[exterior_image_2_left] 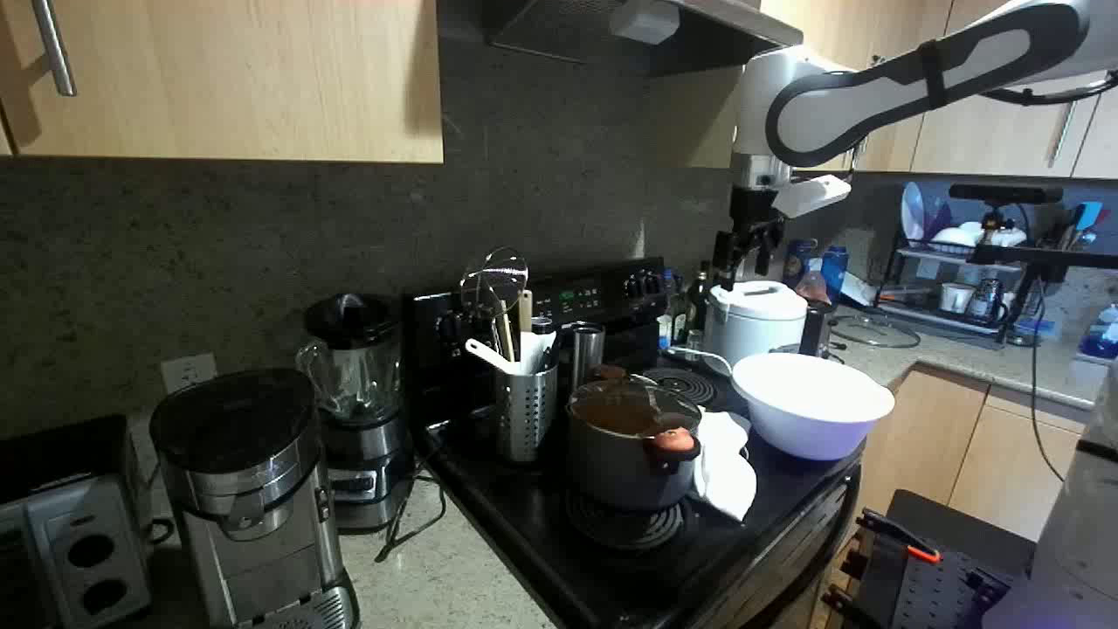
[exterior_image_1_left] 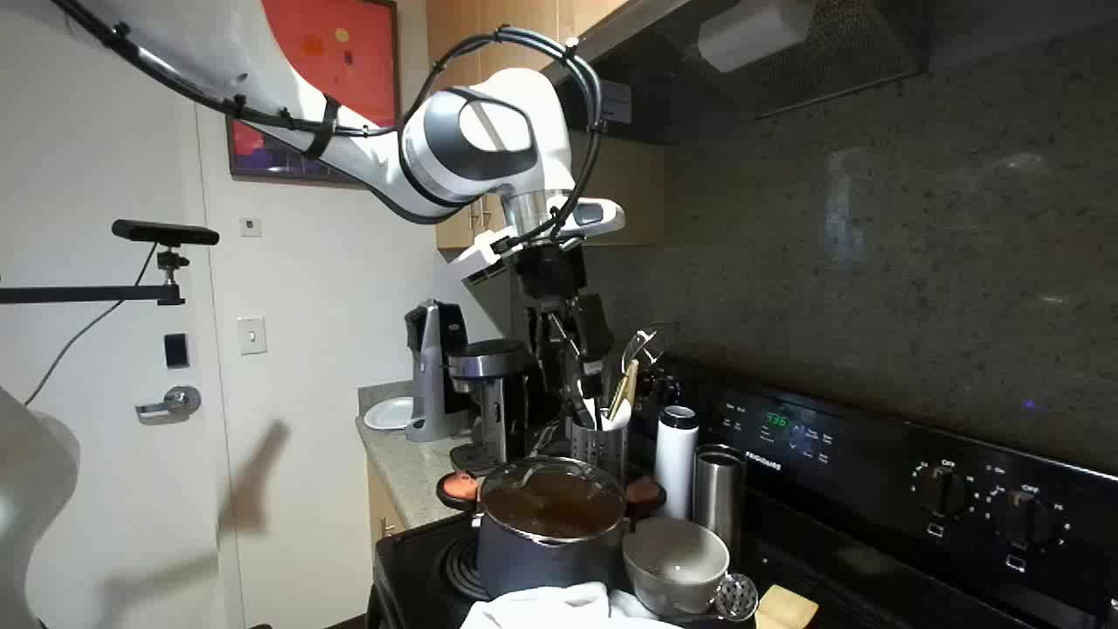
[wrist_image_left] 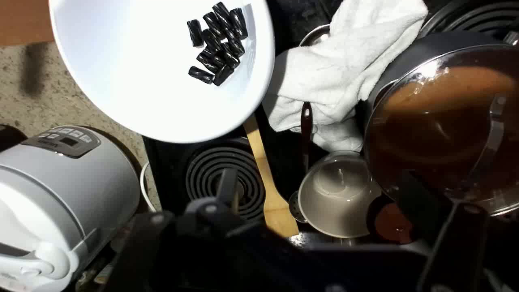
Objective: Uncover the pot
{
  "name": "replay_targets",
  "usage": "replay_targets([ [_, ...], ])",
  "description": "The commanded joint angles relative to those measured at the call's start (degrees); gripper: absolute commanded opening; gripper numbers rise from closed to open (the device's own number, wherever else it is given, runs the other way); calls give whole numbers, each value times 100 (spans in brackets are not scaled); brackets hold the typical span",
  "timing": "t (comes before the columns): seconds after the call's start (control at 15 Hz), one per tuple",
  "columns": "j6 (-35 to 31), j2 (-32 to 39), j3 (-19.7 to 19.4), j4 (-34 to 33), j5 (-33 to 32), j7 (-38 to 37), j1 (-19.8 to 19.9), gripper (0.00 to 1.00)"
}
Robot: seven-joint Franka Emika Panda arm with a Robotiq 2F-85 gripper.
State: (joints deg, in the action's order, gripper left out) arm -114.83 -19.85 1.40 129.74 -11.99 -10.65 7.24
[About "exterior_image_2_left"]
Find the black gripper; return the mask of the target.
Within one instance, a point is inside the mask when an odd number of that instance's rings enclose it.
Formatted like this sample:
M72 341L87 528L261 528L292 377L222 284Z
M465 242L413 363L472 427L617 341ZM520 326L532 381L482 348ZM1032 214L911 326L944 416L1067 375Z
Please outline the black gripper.
M782 242L791 220L810 218L836 204L844 204L854 193L848 178L838 176L749 176L729 186L729 228L711 242L711 279L735 286L743 262L758 276L770 272L770 257Z

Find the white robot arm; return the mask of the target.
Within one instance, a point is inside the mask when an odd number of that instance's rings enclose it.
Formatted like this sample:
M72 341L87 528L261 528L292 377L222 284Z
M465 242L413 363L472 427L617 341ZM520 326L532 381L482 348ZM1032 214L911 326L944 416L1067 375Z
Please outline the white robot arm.
M718 284L729 286L743 257L766 276L791 220L854 193L844 176L794 178L794 166L824 165L885 127L975 95L1050 104L1050 95L1032 95L1028 84L1116 78L1116 37L1116 0L1003 0L865 69L836 67L806 44L750 55L737 74L729 228L711 242Z

